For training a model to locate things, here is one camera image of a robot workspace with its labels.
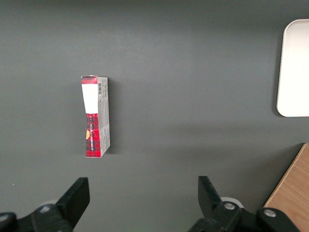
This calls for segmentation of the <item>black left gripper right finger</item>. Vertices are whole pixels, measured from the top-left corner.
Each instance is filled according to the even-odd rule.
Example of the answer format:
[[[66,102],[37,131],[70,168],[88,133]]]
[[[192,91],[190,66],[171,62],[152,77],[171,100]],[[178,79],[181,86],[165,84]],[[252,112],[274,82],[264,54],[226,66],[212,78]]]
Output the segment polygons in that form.
[[[203,218],[190,232],[298,232],[297,226],[279,209],[259,208],[250,213],[232,201],[223,201],[207,176],[198,177],[198,203]]]

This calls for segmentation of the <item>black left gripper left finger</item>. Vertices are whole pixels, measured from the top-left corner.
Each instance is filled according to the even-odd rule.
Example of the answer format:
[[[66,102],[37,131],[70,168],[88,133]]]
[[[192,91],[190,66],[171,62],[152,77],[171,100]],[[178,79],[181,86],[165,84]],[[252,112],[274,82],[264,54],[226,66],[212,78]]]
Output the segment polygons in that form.
[[[87,177],[78,178],[56,203],[47,203],[18,219],[13,212],[0,214],[2,232],[72,232],[90,202]]]

